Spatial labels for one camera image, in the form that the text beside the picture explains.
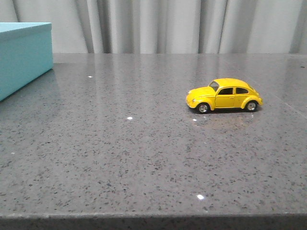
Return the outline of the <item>yellow toy beetle car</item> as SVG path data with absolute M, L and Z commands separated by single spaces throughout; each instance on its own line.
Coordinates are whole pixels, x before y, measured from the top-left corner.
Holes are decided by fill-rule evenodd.
M 234 78 L 214 79 L 208 86 L 192 89 L 186 103 L 200 114 L 216 109 L 243 109 L 257 111 L 263 105 L 260 94 L 247 82 Z

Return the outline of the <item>light blue box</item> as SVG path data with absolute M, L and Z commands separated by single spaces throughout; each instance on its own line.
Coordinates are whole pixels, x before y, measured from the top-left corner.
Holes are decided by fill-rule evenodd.
M 0 24 L 0 99 L 53 68 L 52 23 Z

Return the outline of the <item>white pleated curtain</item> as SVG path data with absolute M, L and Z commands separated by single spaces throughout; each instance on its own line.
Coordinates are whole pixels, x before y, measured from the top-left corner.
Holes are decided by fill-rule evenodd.
M 50 22 L 55 53 L 307 52 L 304 0 L 3 0 L 2 22 Z

